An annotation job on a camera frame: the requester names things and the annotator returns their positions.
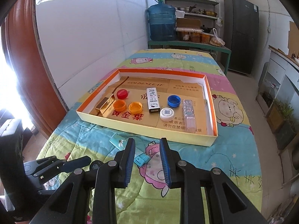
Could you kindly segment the blue bottle cap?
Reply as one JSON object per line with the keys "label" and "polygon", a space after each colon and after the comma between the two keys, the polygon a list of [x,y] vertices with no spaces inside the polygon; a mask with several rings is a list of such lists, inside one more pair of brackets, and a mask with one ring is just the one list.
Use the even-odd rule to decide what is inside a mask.
{"label": "blue bottle cap", "polygon": [[167,99],[168,106],[172,108],[178,108],[180,106],[181,99],[178,95],[170,95]]}

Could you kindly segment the orange bottle cap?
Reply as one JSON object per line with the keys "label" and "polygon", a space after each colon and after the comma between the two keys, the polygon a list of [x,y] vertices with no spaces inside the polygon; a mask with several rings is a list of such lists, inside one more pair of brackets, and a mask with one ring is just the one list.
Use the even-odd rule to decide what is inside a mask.
{"label": "orange bottle cap", "polygon": [[128,109],[133,115],[140,114],[143,111],[143,105],[141,102],[132,102],[129,104]]}
{"label": "orange bottle cap", "polygon": [[117,112],[123,112],[127,108],[127,104],[124,100],[116,100],[113,103],[113,108]]}

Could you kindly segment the orange-rimmed cardboard tray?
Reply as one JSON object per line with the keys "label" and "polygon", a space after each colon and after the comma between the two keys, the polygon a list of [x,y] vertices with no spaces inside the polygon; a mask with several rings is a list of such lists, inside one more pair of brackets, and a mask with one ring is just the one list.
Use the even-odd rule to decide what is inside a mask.
{"label": "orange-rimmed cardboard tray", "polygon": [[78,107],[83,121],[151,138],[209,147],[218,136],[203,74],[119,68]]}

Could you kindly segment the white round lid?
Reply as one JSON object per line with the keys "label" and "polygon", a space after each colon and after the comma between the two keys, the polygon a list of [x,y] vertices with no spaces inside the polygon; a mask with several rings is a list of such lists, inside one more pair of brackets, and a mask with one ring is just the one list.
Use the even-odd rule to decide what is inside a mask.
{"label": "white round lid", "polygon": [[171,108],[162,108],[160,110],[160,119],[164,122],[170,122],[174,119],[174,110]]}

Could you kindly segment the red-brown door frame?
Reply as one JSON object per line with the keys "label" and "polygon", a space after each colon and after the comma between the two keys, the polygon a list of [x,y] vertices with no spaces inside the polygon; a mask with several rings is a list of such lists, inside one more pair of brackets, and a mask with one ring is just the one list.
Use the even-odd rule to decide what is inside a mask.
{"label": "red-brown door frame", "polygon": [[49,137],[67,113],[41,48],[35,0],[16,0],[1,25],[4,56],[34,124]]}

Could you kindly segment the light blue small box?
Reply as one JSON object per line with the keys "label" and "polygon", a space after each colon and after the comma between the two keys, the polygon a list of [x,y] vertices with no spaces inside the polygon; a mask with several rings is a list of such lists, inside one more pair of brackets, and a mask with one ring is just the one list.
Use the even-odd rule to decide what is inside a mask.
{"label": "light blue small box", "polygon": [[147,164],[150,161],[150,157],[147,156],[146,154],[142,153],[140,155],[136,155],[134,157],[134,163],[138,167],[143,167],[145,164]]}

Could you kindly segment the glittery long box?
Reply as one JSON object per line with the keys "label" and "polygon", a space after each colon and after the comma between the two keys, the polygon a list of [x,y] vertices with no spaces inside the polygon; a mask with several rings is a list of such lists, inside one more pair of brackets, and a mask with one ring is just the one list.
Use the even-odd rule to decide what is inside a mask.
{"label": "glittery long box", "polygon": [[192,100],[183,100],[182,108],[183,108],[185,132],[195,133],[197,126],[196,126],[193,101]]}

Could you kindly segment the silver cigarette box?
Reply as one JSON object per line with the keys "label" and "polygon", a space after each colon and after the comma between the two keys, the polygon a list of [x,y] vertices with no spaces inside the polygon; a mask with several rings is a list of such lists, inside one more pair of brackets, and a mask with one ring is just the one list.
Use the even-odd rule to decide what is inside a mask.
{"label": "silver cigarette box", "polygon": [[160,112],[160,103],[156,88],[147,88],[147,104],[150,113]]}

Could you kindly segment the black refrigerator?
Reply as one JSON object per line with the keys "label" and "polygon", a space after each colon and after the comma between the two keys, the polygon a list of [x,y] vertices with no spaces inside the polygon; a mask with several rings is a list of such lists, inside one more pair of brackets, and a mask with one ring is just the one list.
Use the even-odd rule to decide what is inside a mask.
{"label": "black refrigerator", "polygon": [[224,42],[229,70],[251,74],[258,48],[259,10],[247,0],[224,0]]}

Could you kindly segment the gold cigarette box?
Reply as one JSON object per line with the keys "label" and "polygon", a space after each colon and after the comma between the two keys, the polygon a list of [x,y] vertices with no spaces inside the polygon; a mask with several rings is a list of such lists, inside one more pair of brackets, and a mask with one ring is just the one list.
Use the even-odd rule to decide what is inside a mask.
{"label": "gold cigarette box", "polygon": [[109,94],[108,96],[105,96],[103,99],[101,99],[96,107],[96,116],[103,116],[103,114],[107,111],[107,109],[113,104],[115,101],[115,95]]}

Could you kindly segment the red bottle cap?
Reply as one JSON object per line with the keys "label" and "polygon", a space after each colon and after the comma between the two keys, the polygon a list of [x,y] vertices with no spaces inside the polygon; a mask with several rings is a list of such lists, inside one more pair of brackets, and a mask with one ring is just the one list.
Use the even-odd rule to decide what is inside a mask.
{"label": "red bottle cap", "polygon": [[117,98],[119,100],[124,100],[128,97],[128,91],[126,89],[120,89],[117,91]]}

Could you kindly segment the green low table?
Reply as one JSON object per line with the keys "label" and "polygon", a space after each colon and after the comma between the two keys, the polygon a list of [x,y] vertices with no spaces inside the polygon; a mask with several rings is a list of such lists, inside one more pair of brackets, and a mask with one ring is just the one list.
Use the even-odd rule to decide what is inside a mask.
{"label": "green low table", "polygon": [[148,41],[148,47],[149,49],[152,48],[152,46],[180,46],[180,47],[188,47],[192,49],[204,49],[204,50],[209,50],[209,51],[216,51],[216,52],[221,52],[224,54],[227,54],[227,59],[226,59],[226,64],[224,67],[224,74],[227,75],[228,69],[229,69],[229,63],[230,63],[230,58],[231,58],[231,50],[228,49],[225,46],[213,46],[210,44],[205,44],[205,43],[194,43],[191,41]]}

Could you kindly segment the potted green plant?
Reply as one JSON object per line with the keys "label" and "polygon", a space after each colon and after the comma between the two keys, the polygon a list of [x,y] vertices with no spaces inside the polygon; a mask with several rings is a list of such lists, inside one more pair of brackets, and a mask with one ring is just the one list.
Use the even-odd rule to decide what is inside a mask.
{"label": "potted green plant", "polygon": [[294,127],[295,119],[293,117],[293,111],[294,109],[289,102],[274,99],[266,117],[271,132],[278,132],[282,126],[284,126],[284,123],[289,123],[291,127]]}

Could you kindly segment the plastic bag of food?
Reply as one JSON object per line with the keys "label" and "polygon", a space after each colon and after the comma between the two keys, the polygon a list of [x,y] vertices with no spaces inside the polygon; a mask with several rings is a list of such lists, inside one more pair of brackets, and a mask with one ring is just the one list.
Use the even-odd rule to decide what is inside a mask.
{"label": "plastic bag of food", "polygon": [[210,44],[217,47],[225,46],[225,42],[218,36],[217,30],[215,28],[212,29],[213,37],[210,39]]}

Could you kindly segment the blue water jug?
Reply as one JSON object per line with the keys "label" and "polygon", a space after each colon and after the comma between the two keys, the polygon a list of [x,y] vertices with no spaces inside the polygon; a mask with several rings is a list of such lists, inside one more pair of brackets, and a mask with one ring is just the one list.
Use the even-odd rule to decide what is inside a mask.
{"label": "blue water jug", "polygon": [[150,39],[152,41],[176,40],[176,9],[164,0],[147,9],[149,15]]}

